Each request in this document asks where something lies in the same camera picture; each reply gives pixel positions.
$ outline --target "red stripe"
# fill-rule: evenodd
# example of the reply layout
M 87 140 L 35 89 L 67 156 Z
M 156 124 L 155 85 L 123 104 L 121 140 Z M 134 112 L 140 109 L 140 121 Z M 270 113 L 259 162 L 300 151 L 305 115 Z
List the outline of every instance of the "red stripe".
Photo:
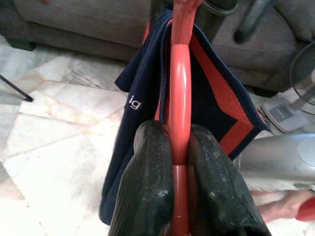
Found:
M 246 116 L 237 96 L 208 58 L 194 34 L 189 46 L 209 81 L 218 106 L 224 113 L 238 120 L 220 141 L 222 149 L 229 155 L 252 131 L 253 125 Z
M 147 40 L 149 32 L 150 32 L 150 21 L 148 21 L 147 26 L 146 26 L 146 30 L 144 31 L 144 35 L 143 35 L 143 39 L 142 39 L 142 45 Z
M 220 145 L 224 152 L 227 155 L 230 155 L 231 152 L 233 152 L 234 149 L 246 138 L 251 130 L 252 127 L 241 121 L 237 121 L 220 141 Z

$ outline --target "navy blue towel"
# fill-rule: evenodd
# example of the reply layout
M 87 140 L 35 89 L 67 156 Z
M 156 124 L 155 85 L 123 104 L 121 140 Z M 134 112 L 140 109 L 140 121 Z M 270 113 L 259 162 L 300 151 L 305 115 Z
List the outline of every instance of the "navy blue towel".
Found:
M 159 120 L 164 121 L 171 19 L 172 11 L 165 10 L 143 47 L 116 81 L 116 85 L 129 92 L 129 96 L 103 186 L 99 216 L 107 225 L 112 220 L 121 177 L 133 156 L 135 132 L 144 121 L 154 118 L 159 100 Z M 225 153 L 234 159 L 268 127 L 259 117 L 245 88 L 220 60 L 198 26 L 194 26 L 189 48 L 191 122 L 209 129 Z

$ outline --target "gray sofa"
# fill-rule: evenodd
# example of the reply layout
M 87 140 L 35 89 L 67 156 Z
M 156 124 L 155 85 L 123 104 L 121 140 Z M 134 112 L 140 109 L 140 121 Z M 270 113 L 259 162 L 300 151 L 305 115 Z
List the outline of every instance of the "gray sofa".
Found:
M 242 45 L 233 33 L 251 0 L 240 0 L 213 46 L 243 84 L 272 91 L 290 87 L 294 55 L 313 40 L 314 0 L 280 0 Z M 129 61 L 141 46 L 149 0 L 0 0 L 0 34 L 14 47 L 30 42 Z

